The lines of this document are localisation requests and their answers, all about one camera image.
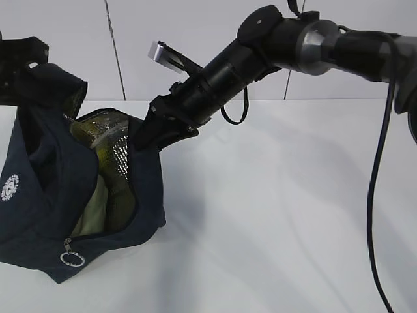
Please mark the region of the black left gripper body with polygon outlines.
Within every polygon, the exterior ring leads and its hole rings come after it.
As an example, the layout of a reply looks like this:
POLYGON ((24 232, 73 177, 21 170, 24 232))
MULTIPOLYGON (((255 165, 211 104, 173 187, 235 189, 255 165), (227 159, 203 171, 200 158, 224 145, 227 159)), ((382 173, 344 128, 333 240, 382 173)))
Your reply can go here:
POLYGON ((50 47, 31 36, 1 39, 1 105, 21 106, 34 101, 38 79, 31 65, 48 62, 50 47))

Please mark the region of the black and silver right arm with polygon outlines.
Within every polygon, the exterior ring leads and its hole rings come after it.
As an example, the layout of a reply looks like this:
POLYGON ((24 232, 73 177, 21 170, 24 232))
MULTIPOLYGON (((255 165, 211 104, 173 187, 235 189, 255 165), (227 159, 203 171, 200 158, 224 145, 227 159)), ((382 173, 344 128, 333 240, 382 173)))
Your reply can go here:
POLYGON ((188 78, 150 103, 134 134, 135 148, 163 149, 197 136, 234 96, 246 93, 249 84, 283 69, 311 76, 337 69, 388 83, 394 111, 406 114, 410 133, 416 133, 415 37, 349 29, 322 19, 317 11, 299 12, 295 4, 290 9, 293 18, 282 16, 274 5, 252 12, 235 39, 205 66, 164 42, 154 42, 149 57, 188 78))

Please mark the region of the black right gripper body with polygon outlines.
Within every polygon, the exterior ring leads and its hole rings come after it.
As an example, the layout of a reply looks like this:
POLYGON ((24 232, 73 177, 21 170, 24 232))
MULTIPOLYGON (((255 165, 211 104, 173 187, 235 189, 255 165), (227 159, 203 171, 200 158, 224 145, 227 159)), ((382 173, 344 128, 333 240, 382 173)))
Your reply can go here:
POLYGON ((192 132, 191 138, 193 138, 199 135, 199 125, 180 106, 181 102, 178 101, 177 96, 181 87, 182 83, 174 83, 169 88, 169 94, 157 96, 149 104, 148 113, 153 113, 167 119, 168 126, 166 130, 169 128, 184 128, 192 132))

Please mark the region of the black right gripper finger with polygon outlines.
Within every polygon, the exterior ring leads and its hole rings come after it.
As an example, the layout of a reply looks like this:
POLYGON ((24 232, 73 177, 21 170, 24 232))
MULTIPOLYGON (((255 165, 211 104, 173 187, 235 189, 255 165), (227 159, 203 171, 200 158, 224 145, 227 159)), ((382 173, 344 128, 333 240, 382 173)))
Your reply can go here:
POLYGON ((192 132, 182 128, 169 128, 167 130, 161 131, 158 135, 158 150, 161 152, 166 147, 173 145, 179 141, 188 139, 192 137, 192 132))
POLYGON ((167 126, 167 119, 153 113, 148 113, 134 134, 135 150, 141 151, 150 145, 159 144, 166 134, 167 126))

